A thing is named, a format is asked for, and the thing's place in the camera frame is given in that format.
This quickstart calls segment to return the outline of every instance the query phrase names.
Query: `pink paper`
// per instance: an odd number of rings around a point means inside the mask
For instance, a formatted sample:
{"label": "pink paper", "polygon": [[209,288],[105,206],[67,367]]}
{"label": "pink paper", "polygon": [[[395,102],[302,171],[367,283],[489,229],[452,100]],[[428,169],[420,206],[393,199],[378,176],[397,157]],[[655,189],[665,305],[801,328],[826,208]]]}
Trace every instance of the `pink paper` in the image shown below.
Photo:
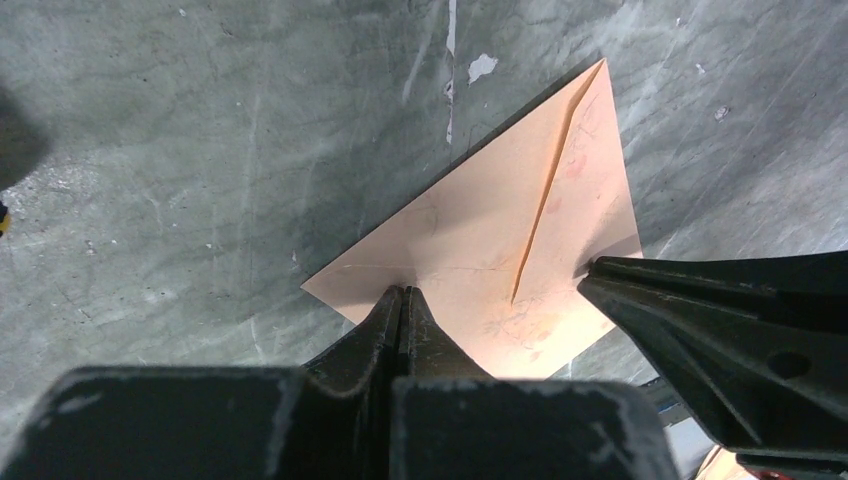
{"label": "pink paper", "polygon": [[612,329],[576,291],[600,254],[641,256],[605,60],[303,288],[360,323],[387,287],[417,286],[489,373],[545,378]]}

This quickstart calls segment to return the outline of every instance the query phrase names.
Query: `concrete floor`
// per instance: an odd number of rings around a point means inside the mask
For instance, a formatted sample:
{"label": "concrete floor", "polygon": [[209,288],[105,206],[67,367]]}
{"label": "concrete floor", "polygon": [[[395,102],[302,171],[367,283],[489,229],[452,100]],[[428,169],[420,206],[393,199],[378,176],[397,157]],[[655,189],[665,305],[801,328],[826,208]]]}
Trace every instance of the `concrete floor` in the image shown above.
{"label": "concrete floor", "polygon": [[[76,365],[311,358],[349,325],[302,281],[600,56],[646,256],[844,248],[846,11],[4,0],[0,454]],[[620,332],[558,374],[652,375]]]}

